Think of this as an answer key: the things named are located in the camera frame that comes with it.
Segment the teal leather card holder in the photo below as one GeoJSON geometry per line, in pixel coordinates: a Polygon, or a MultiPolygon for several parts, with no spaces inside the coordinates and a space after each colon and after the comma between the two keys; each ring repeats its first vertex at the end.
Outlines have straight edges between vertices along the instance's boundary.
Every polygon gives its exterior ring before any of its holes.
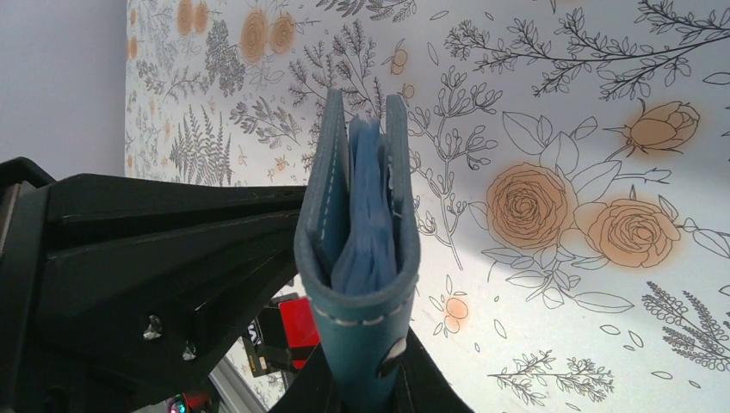
{"type": "Polygon", "coordinates": [[[350,412],[385,412],[406,348],[420,263],[407,113],[347,119],[330,89],[294,237],[296,267],[350,412]]]}

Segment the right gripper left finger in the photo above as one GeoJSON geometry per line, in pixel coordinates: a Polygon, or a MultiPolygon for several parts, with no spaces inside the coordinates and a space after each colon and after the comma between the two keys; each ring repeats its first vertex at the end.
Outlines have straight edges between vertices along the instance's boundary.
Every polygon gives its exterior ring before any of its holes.
{"type": "Polygon", "coordinates": [[[269,413],[340,413],[343,403],[333,375],[318,345],[305,366],[269,413]]]}

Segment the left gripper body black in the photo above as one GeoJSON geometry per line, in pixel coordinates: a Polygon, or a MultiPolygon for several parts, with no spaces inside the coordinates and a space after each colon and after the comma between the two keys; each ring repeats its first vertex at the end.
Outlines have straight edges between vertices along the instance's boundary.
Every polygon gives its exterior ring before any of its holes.
{"type": "Polygon", "coordinates": [[[1,164],[1,410],[63,408],[63,355],[49,342],[38,311],[58,221],[56,180],[36,162],[1,164]]]}

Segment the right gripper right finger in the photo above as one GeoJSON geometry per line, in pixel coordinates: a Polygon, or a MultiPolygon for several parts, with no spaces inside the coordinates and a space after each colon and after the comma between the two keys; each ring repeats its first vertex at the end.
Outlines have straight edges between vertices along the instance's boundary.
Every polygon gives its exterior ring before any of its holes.
{"type": "Polygon", "coordinates": [[[400,413],[472,413],[456,394],[412,329],[396,377],[400,413]]]}

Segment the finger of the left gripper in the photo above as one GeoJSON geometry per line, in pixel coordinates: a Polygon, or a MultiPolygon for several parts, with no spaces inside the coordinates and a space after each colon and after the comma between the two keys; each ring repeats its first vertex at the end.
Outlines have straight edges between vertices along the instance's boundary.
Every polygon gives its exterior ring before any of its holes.
{"type": "Polygon", "coordinates": [[[302,186],[82,174],[47,192],[45,412],[131,412],[199,385],[296,272],[302,186]]]}

